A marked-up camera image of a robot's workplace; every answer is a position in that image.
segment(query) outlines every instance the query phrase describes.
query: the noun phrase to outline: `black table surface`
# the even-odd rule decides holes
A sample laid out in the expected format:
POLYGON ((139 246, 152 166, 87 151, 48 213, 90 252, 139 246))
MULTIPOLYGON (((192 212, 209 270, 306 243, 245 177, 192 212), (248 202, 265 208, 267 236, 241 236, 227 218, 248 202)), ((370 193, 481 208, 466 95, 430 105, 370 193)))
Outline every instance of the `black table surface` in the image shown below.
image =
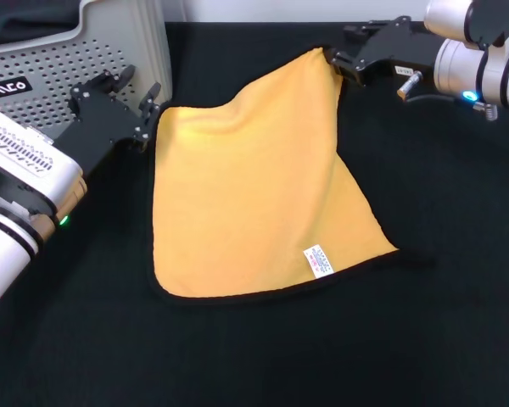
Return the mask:
MULTIPOLYGON (((171 24, 174 103, 224 104, 340 31, 171 24)), ((148 278, 151 155, 118 152, 0 302, 0 405, 509 406, 509 113, 490 124, 395 90, 344 92, 338 153, 418 261, 289 296, 171 300, 148 278)))

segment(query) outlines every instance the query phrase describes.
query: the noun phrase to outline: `white tag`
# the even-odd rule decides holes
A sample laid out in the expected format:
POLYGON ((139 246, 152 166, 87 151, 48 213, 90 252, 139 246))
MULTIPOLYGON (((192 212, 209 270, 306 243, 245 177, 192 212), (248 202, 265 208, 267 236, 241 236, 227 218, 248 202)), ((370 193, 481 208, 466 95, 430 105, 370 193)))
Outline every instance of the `white tag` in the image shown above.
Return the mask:
POLYGON ((396 74, 398 75, 413 76, 413 74, 415 73, 415 71, 412 70, 411 68, 405 68, 403 66, 395 66, 395 68, 396 74))
POLYGON ((328 261, 328 257, 326 257, 321 246, 318 244, 312 248, 304 250, 304 256, 307 258, 307 261, 309 261, 309 265, 313 270, 313 274, 315 274, 315 278, 321 278, 333 274, 333 268, 328 261))

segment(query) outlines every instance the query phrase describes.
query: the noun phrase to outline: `microfiber cloth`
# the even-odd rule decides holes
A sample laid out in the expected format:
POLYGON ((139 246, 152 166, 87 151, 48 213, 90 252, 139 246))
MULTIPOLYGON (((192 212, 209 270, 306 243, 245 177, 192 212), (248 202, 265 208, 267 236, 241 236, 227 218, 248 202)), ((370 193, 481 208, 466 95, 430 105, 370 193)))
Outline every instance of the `microfiber cloth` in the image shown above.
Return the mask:
POLYGON ((168 293, 262 293, 395 251, 336 153, 341 86, 317 48, 223 106, 163 113, 154 272, 168 293))

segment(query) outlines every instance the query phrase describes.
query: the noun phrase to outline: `white wall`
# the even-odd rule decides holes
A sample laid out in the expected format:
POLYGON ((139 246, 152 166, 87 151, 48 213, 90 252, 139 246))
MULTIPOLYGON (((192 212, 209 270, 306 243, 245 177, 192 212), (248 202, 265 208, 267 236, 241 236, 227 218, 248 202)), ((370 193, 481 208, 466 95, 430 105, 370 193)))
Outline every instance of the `white wall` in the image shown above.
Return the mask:
POLYGON ((168 0, 168 20, 318 22, 422 20, 428 0, 168 0))

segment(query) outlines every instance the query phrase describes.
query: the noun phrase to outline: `blue led light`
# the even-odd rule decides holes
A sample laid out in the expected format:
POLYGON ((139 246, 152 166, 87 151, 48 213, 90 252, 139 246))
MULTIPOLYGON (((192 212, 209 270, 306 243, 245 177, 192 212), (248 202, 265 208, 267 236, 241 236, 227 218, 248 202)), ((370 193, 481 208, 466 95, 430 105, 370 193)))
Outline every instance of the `blue led light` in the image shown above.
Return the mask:
POLYGON ((464 99, 469 100, 470 102, 478 101, 477 93, 472 92, 472 91, 465 91, 462 93, 462 96, 464 97, 464 99))

